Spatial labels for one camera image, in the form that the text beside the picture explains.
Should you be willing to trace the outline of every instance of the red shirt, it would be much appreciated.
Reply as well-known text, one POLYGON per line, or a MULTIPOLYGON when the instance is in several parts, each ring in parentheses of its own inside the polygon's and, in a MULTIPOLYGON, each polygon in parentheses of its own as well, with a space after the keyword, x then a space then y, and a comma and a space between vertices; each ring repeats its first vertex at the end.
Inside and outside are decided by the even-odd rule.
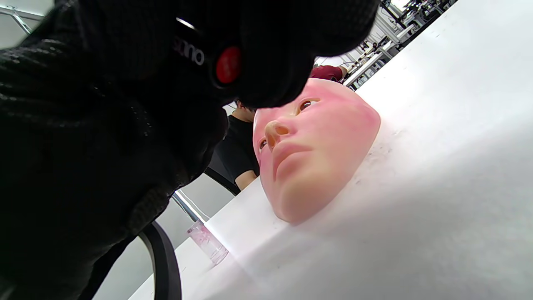
POLYGON ((342 79, 342 70, 334 66, 318 66, 311 71, 310 77, 339 81, 342 79))

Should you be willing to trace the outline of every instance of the black shirt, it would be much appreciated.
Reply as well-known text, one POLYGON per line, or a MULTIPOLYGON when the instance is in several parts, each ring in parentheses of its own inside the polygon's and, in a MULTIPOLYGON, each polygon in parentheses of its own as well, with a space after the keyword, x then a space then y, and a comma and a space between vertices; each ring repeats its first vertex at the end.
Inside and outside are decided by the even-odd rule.
POLYGON ((222 160, 231 182, 246 171, 253 170, 259 176, 259 164, 255 158, 252 142, 253 123, 228 116, 228 134, 215 151, 222 160))

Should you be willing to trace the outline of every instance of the glove logo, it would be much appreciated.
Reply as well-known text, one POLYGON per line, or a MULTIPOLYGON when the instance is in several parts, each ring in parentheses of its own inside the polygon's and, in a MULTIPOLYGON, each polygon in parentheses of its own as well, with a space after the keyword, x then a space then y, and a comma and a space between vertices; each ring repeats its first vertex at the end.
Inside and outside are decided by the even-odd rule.
POLYGON ((189 44, 189 42, 180 39, 179 37, 174 38, 174 45, 172 47, 176 52, 181 56, 190 59, 195 62, 198 66, 204 64, 205 55, 204 52, 200 49, 197 49, 194 45, 189 44))

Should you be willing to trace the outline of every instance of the red button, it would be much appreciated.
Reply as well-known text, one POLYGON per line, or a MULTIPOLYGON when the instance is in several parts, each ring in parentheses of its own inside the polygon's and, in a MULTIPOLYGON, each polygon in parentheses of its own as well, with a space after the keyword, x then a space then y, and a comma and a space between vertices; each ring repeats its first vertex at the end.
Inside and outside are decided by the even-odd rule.
POLYGON ((229 84, 240 75, 240 49, 231 46, 222 51, 216 62, 216 78, 221 83, 229 84))

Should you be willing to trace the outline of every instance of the fabric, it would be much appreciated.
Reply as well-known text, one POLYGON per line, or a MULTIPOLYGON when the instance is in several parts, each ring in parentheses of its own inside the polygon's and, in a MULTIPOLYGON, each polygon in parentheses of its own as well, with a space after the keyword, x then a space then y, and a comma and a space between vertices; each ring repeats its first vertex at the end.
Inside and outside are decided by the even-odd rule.
POLYGON ((342 79, 342 70, 334 66, 318 66, 313 68, 309 77, 339 81, 342 79))
POLYGON ((174 190, 205 170, 227 128, 221 107, 172 94, 164 72, 106 80, 84 50, 74 4, 0 50, 0 278, 9 300, 92 298, 174 190))
POLYGON ((259 176, 259 164, 252 145, 253 123, 228 116, 228 134, 217 145, 215 151, 230 175, 231 182, 246 171, 259 176))

